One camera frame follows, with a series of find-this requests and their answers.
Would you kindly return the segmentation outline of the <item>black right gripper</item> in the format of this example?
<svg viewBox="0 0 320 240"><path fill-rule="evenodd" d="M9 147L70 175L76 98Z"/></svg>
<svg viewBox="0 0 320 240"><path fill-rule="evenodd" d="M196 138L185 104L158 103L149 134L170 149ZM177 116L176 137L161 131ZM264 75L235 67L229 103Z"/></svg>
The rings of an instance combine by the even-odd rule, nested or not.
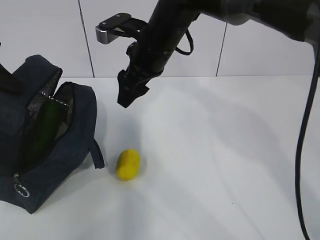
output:
<svg viewBox="0 0 320 240"><path fill-rule="evenodd" d="M135 41L129 45L127 55L129 65L117 76L117 103L124 108L149 91L149 88L141 83L164 71L165 45L162 41Z"/></svg>

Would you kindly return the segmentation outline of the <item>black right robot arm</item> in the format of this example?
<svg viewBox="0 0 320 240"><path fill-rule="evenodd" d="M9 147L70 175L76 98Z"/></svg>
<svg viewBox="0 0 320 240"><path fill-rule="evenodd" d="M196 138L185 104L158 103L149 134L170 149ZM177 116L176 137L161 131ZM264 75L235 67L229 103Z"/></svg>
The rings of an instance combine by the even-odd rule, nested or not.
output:
<svg viewBox="0 0 320 240"><path fill-rule="evenodd" d="M134 39L128 66L118 74L117 102L124 108L148 92L150 80L165 70L183 36L193 27L211 34L213 22L235 27L255 22L320 54L320 3L317 0L160 0L148 20L115 15L121 34Z"/></svg>

